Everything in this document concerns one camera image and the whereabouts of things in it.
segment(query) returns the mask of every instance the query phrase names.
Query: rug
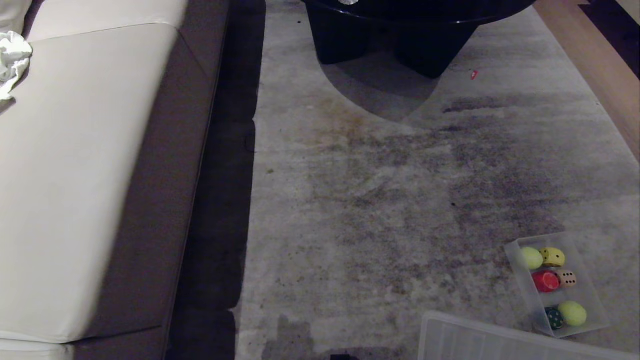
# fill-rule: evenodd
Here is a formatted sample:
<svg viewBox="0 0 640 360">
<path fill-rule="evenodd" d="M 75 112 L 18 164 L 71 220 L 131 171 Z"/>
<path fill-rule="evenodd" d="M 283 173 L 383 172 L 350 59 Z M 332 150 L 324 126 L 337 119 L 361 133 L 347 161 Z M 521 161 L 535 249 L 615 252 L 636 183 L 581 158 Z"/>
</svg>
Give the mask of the rug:
<svg viewBox="0 0 640 360">
<path fill-rule="evenodd" d="M 638 352 L 638 163 L 535 10 L 437 80 L 383 48 L 320 65 L 267 2 L 237 359 L 414 360 L 429 309 L 532 331 L 503 246 L 561 231 L 612 322 L 570 341 Z"/>
</svg>

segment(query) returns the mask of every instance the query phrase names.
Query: black round table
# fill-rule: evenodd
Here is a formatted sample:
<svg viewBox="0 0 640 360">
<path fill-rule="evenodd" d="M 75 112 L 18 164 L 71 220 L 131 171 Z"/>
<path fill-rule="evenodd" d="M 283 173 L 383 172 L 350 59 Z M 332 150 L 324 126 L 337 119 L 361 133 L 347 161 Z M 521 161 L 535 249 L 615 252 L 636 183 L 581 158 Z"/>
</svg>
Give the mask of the black round table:
<svg viewBox="0 0 640 360">
<path fill-rule="evenodd" d="M 437 78 L 478 26 L 515 15 L 535 0 L 302 0 L 318 59 L 340 63 L 363 56 L 372 29 L 399 29 L 396 58 Z"/>
</svg>

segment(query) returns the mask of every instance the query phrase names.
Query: clear plastic tray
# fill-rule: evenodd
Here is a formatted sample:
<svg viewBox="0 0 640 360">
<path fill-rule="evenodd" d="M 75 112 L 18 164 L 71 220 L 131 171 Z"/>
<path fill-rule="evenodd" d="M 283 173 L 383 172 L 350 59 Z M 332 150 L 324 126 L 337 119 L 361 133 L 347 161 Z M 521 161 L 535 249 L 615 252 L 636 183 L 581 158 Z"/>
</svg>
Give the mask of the clear plastic tray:
<svg viewBox="0 0 640 360">
<path fill-rule="evenodd" d="M 507 252 L 507 258 L 509 258 L 513 272 L 516 275 L 516 280 L 518 281 L 518 286 L 522 292 L 525 304 L 529 310 L 534 328 L 555 338 L 563 338 L 565 336 L 609 326 L 609 319 L 607 318 L 605 309 L 602 307 L 602 303 L 582 262 L 580 253 L 573 242 L 574 236 L 578 236 L 578 234 L 558 233 L 535 236 L 532 238 L 517 239 L 504 247 Z M 538 292 L 531 274 L 540 271 L 542 268 L 529 271 L 521 251 L 523 247 L 532 247 L 534 249 L 555 247 L 562 250 L 566 256 L 566 263 L 561 269 L 573 271 L 577 278 L 577 284 L 571 288 L 561 288 L 551 293 Z M 587 322 L 578 327 L 565 325 L 562 329 L 552 330 L 547 320 L 547 315 L 545 314 L 545 307 L 557 306 L 567 300 L 576 301 L 584 307 L 587 311 Z"/>
<path fill-rule="evenodd" d="M 422 318 L 418 360 L 640 360 L 640 356 L 457 318 Z"/>
</svg>

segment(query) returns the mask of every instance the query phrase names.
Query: wooden floor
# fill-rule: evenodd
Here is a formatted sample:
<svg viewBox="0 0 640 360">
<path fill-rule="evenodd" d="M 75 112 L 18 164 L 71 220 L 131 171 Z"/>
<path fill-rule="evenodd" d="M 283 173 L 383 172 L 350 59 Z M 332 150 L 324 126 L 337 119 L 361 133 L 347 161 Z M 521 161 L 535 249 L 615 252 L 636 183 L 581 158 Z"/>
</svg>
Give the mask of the wooden floor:
<svg viewBox="0 0 640 360">
<path fill-rule="evenodd" d="M 640 159 L 640 80 L 578 7 L 586 0 L 538 0 L 535 9 Z"/>
</svg>

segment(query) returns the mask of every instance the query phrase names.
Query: green die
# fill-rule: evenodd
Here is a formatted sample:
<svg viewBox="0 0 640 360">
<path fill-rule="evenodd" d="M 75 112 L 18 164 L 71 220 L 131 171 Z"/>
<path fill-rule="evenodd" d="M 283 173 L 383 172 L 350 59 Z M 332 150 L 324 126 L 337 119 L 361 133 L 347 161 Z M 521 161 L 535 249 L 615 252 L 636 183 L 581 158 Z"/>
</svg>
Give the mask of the green die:
<svg viewBox="0 0 640 360">
<path fill-rule="evenodd" d="M 554 307 L 545 307 L 545 312 L 547 313 L 547 318 L 549 319 L 549 324 L 551 325 L 551 329 L 559 330 L 564 326 L 564 318 L 560 311 Z"/>
</svg>

